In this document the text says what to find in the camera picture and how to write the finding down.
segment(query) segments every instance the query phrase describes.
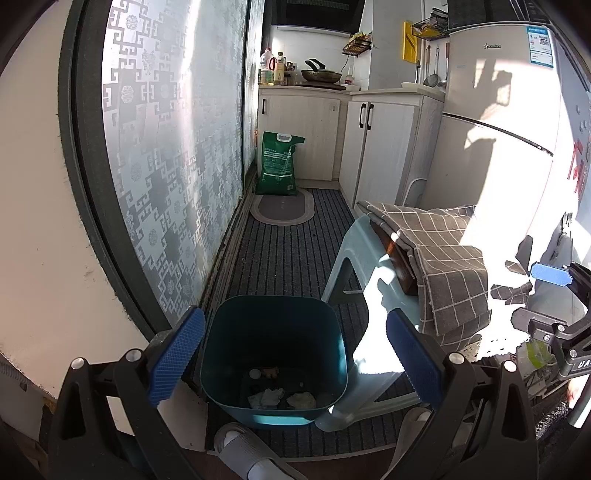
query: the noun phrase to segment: cabinet door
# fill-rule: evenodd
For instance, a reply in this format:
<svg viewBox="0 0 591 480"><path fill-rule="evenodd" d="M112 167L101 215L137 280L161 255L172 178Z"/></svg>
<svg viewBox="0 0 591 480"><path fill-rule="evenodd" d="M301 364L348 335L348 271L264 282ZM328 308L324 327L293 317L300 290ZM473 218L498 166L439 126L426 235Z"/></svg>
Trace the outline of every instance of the cabinet door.
<svg viewBox="0 0 591 480"><path fill-rule="evenodd" d="M414 143L417 110L412 105L370 105L356 202L396 202L404 166L412 155L409 144Z"/></svg>
<svg viewBox="0 0 591 480"><path fill-rule="evenodd" d="M262 137L265 131L304 137L295 148L297 179L332 180L338 100L305 96L271 95L259 98L258 165L261 172Z"/></svg>
<svg viewBox="0 0 591 480"><path fill-rule="evenodd" d="M355 206L355 190L357 189L361 169L367 111L367 103L349 102L339 184L345 200L351 208Z"/></svg>

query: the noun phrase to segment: bottle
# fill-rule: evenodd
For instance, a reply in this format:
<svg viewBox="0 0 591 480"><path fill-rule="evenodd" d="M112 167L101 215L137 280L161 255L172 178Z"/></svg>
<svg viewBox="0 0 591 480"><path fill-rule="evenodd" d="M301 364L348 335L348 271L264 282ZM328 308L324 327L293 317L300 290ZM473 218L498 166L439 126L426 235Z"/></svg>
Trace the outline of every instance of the bottle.
<svg viewBox="0 0 591 480"><path fill-rule="evenodd" d="M261 62L259 64L259 67L261 68L261 70L265 70L265 69L269 69L269 67L267 66L267 64L269 63L269 60L273 58L273 54L271 53L271 49L269 47L267 47L265 49L265 53L263 55L261 55Z"/></svg>
<svg viewBox="0 0 591 480"><path fill-rule="evenodd" d="M273 83L275 85L283 85L283 73L285 71L285 57L283 52L278 52L277 58L275 58L275 75L273 77Z"/></svg>
<svg viewBox="0 0 591 480"><path fill-rule="evenodd" d="M259 64L259 85L268 85L269 82L272 82L273 73L269 68L269 60L272 58L273 54L271 53L271 49L267 47L265 53L261 55L261 61Z"/></svg>
<svg viewBox="0 0 591 480"><path fill-rule="evenodd" d="M345 85L353 85L353 66L349 66L349 70L347 72L347 76L345 77Z"/></svg>

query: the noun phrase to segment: kitchen cabinet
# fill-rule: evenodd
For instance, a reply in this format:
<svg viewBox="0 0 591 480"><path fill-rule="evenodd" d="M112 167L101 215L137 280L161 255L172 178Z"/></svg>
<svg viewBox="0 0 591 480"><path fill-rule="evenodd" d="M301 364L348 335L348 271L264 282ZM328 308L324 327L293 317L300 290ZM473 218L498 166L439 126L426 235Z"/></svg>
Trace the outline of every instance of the kitchen cabinet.
<svg viewBox="0 0 591 480"><path fill-rule="evenodd" d="M340 167L347 93L313 92L306 87L262 88L258 104L258 168L261 171L262 137L265 131L304 137L295 149L297 179L332 180Z"/></svg>
<svg viewBox="0 0 591 480"><path fill-rule="evenodd" d="M404 167L410 160L409 141L418 119L418 108L394 103L371 103L357 199L400 203Z"/></svg>
<svg viewBox="0 0 591 480"><path fill-rule="evenodd" d="M353 205L361 167L361 155L365 142L365 119L367 117L367 102L349 102L345 144L340 164L339 184L341 192L349 206Z"/></svg>
<svg viewBox="0 0 591 480"><path fill-rule="evenodd" d="M425 185L444 96L419 89L352 94L339 185L349 207L361 200L415 206Z"/></svg>

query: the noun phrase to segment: sticker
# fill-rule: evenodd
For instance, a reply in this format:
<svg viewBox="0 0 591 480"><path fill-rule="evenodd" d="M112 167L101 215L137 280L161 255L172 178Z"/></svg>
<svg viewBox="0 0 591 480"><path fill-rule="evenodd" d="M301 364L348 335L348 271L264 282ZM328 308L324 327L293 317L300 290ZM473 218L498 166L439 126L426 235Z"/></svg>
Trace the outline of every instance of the sticker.
<svg viewBox="0 0 591 480"><path fill-rule="evenodd" d="M530 42L530 62L544 67L554 68L552 45L547 28L526 27Z"/></svg>

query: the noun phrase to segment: trash bin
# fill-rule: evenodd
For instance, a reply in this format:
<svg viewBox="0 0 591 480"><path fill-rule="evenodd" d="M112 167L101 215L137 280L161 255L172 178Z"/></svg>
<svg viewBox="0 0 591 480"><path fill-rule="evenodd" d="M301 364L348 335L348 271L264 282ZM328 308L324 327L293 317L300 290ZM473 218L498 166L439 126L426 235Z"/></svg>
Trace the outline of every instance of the trash bin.
<svg viewBox="0 0 591 480"><path fill-rule="evenodd" d="M276 378L252 369L278 367ZM239 296L217 310L201 367L204 392L237 421L254 428L301 426L334 405L347 387L339 322L323 301ZM248 397L269 388L285 394L276 409L251 408ZM293 409L287 398L311 393L316 408Z"/></svg>

